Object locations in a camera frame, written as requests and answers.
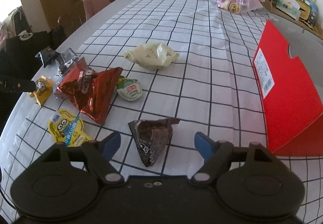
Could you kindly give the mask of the tissue box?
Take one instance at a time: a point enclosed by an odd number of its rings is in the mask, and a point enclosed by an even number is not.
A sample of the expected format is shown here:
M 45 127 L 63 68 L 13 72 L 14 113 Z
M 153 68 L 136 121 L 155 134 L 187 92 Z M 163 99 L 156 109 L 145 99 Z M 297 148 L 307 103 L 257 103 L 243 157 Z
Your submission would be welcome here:
M 296 0 L 277 0 L 276 8 L 286 13 L 294 20 L 299 20 L 301 11 L 300 5 Z

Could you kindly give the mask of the yellow minion snack packet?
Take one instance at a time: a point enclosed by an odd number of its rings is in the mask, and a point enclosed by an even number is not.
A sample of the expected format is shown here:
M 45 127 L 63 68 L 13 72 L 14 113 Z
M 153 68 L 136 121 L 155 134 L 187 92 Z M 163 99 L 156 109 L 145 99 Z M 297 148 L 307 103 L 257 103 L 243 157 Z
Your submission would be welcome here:
M 56 142 L 63 142 L 66 147 L 78 147 L 91 141 L 83 129 L 84 123 L 79 115 L 66 109 L 57 110 L 48 120 L 48 131 Z

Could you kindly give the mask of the checkered white tablecloth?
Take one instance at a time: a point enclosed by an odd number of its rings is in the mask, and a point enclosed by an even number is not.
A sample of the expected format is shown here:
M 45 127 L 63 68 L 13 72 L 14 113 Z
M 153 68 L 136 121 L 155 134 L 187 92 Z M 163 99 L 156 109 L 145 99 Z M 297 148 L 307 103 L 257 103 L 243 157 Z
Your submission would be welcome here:
M 119 0 L 79 28 L 60 50 L 72 48 L 95 71 L 121 67 L 137 79 L 142 96 L 112 98 L 104 125 L 81 115 L 84 132 L 101 140 L 116 130 L 121 147 L 112 165 L 124 176 L 191 176 L 203 159 L 194 148 L 197 131 L 236 146 L 267 144 L 267 129 L 252 60 L 269 13 L 222 11 L 206 0 Z M 164 43 L 180 56 L 148 70 L 124 58 L 144 43 Z M 128 123 L 177 117 L 174 134 L 155 165 L 142 163 Z

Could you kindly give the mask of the red cardboard box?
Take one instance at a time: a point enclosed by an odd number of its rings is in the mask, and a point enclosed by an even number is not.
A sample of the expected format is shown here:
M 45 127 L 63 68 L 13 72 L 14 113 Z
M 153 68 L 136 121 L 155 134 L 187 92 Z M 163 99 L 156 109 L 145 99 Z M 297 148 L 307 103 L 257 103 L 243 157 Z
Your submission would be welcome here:
M 252 66 L 269 151 L 277 156 L 322 156 L 322 45 L 267 20 Z

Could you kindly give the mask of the wooden chair with pink cloth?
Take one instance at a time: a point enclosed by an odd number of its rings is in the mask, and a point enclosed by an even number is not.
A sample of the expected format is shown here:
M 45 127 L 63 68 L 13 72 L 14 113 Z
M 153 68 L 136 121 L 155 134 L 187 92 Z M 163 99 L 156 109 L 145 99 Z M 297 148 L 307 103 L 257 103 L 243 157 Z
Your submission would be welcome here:
M 81 0 L 76 2 L 68 12 L 58 18 L 58 26 L 69 37 L 91 17 L 116 0 Z

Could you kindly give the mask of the cream crumpled snack packet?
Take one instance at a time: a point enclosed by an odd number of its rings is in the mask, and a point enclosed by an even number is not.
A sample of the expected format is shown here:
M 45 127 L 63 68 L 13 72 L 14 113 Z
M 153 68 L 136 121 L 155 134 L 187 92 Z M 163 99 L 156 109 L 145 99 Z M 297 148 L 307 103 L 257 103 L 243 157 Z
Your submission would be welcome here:
M 148 70 L 159 70 L 175 62 L 180 54 L 164 43 L 144 43 L 123 54 L 128 61 Z

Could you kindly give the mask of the black snack packet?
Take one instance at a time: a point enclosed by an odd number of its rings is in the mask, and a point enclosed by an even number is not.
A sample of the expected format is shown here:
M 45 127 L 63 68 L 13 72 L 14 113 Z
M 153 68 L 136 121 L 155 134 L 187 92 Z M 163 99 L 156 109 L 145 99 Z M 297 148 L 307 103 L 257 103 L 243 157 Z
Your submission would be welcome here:
M 59 55 L 59 53 L 57 53 L 50 46 L 48 46 L 47 48 L 45 48 L 45 49 L 41 50 L 40 52 L 38 52 L 35 55 L 35 57 L 42 62 L 43 67 L 46 67 L 53 60 L 55 60 L 58 55 Z

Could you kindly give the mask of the white wooden sideboard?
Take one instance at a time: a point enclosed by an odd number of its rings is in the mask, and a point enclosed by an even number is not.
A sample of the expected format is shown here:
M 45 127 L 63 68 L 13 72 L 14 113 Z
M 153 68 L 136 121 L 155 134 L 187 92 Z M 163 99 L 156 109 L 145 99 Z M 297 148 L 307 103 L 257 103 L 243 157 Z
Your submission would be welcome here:
M 284 23 L 287 27 L 303 33 L 307 38 L 315 40 L 322 45 L 322 30 L 319 27 L 314 29 L 309 28 L 305 23 L 300 20 L 294 20 L 286 13 L 276 9 L 268 0 L 262 3 L 263 7 L 266 8 L 275 19 L 279 22 Z

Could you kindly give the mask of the dark brown snack packet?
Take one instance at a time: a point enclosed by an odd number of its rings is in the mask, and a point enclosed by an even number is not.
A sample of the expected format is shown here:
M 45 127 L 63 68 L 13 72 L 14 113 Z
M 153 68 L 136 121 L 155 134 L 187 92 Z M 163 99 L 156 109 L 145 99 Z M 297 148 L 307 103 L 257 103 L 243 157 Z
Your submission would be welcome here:
M 155 164 L 172 137 L 172 126 L 179 123 L 180 119 L 178 118 L 134 120 L 128 123 L 140 159 L 145 167 Z

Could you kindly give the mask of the small yellow snack packet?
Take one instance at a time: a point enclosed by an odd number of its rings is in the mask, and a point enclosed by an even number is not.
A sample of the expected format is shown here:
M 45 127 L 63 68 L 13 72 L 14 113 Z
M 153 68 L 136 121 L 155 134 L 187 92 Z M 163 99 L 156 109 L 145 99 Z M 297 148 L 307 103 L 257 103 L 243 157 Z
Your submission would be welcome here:
M 39 79 L 37 79 L 35 84 L 36 89 L 34 92 L 29 93 L 29 97 L 35 98 L 37 104 L 42 106 L 52 94 L 54 81 L 42 75 Z

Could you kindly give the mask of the silver foil snack packet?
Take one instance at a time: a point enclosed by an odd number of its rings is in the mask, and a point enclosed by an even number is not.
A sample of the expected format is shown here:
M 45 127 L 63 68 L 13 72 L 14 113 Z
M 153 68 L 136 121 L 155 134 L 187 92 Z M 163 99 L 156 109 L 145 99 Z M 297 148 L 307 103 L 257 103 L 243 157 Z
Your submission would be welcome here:
M 60 53 L 55 59 L 58 67 L 58 75 L 65 76 L 69 70 L 79 61 L 79 56 L 71 48 L 68 48 L 63 53 Z

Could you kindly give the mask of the green white snack pouch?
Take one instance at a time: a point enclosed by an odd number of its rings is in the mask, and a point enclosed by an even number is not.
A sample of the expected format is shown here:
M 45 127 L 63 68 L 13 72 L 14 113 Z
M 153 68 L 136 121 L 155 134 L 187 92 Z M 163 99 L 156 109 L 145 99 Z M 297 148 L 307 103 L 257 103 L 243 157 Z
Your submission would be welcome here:
M 142 87 L 137 79 L 120 76 L 116 88 L 118 95 L 126 101 L 135 101 L 142 96 Z

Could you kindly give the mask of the red foil snack bag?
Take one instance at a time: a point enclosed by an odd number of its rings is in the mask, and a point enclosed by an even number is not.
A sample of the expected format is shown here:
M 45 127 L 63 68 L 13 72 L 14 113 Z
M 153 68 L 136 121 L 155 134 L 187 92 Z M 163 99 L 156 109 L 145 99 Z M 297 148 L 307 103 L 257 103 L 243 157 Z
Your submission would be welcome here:
M 76 109 L 97 124 L 104 125 L 122 71 L 121 67 L 115 67 L 96 72 L 81 58 L 70 67 L 54 94 L 69 100 Z

